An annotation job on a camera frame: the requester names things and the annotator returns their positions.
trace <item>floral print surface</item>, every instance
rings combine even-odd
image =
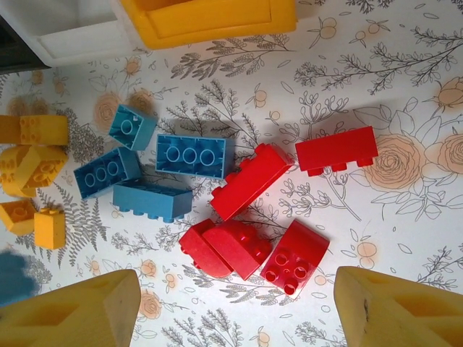
[[[1,226],[0,249],[28,257],[38,294],[133,269],[135,347],[347,347],[333,298],[342,265],[463,294],[462,12],[453,0],[304,0],[294,33],[1,76],[3,114],[68,118],[69,162],[33,200],[64,210],[66,246],[47,251]],[[143,175],[193,191],[184,219],[123,213],[111,193],[81,201],[73,171],[118,146],[108,130],[120,103],[156,117],[156,134],[233,139],[237,165],[263,142],[297,161],[296,143],[365,126],[379,156],[310,178],[296,163],[238,217],[273,244],[295,218],[331,240],[294,300],[259,272],[243,281],[193,266],[179,239],[218,221],[209,201],[223,182],[156,172],[155,138],[138,153]]]

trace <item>red lego brick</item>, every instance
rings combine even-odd
[[[351,161],[357,161],[359,167],[373,165],[373,158],[378,156],[372,127],[300,142],[296,152],[301,171],[309,176],[321,175],[326,166],[333,171],[346,170]]]
[[[260,275],[295,299],[320,264],[329,244],[330,241],[294,220]]]
[[[225,187],[212,191],[211,205],[223,220],[239,215],[294,163],[275,145],[260,144],[255,154],[253,159],[242,161],[239,173],[225,178]]]
[[[203,238],[203,234],[216,225],[210,219],[188,229],[180,239],[182,252],[193,258],[193,265],[213,277],[226,277],[233,272],[232,267]]]
[[[203,234],[204,239],[247,280],[272,252],[272,243],[259,238],[253,226],[228,220]]]

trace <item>blue 2x4 brick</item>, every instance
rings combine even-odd
[[[191,212],[193,193],[163,187],[157,184],[146,184],[140,181],[118,184],[114,187],[113,205],[121,212],[133,210],[134,215],[148,214],[149,219],[162,217],[164,223],[173,223],[181,219],[185,213]]]
[[[224,179],[233,169],[234,143],[227,139],[158,135],[156,170]]]
[[[75,180],[83,199],[99,197],[113,185],[142,176],[137,153],[124,147],[74,170]]]

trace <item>blue blurry object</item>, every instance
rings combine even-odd
[[[136,108],[119,105],[109,136],[128,150],[145,150],[156,128],[156,120]]]
[[[11,252],[0,253],[0,307],[34,296],[38,284],[26,276],[26,270],[23,257]]]
[[[164,223],[173,223],[174,219],[184,218],[191,212],[193,193],[147,184],[141,181],[127,182],[114,186],[113,205],[121,212],[133,210],[134,215],[148,214],[149,219],[162,217]]]
[[[228,139],[158,135],[156,170],[224,179],[233,169],[234,142]]]
[[[137,153],[118,147],[74,170],[83,199],[100,197],[113,185],[142,176]]]

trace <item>yellow lego brick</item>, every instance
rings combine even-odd
[[[66,227],[63,211],[42,208],[34,215],[35,245],[58,249],[66,244]]]
[[[8,231],[18,236],[27,235],[34,231],[35,212],[30,200],[0,203],[0,219]]]
[[[145,45],[169,48],[296,29],[294,0],[121,0]]]
[[[20,142],[20,118],[18,116],[0,116],[0,143]]]
[[[463,346],[463,295],[340,267],[334,301],[349,347]]]
[[[0,308],[0,346],[129,347],[140,308],[134,270],[119,270]]]
[[[66,116],[21,116],[21,144],[58,145],[69,144]]]
[[[58,147],[32,146],[16,170],[20,189],[48,187],[67,162],[66,153]]]

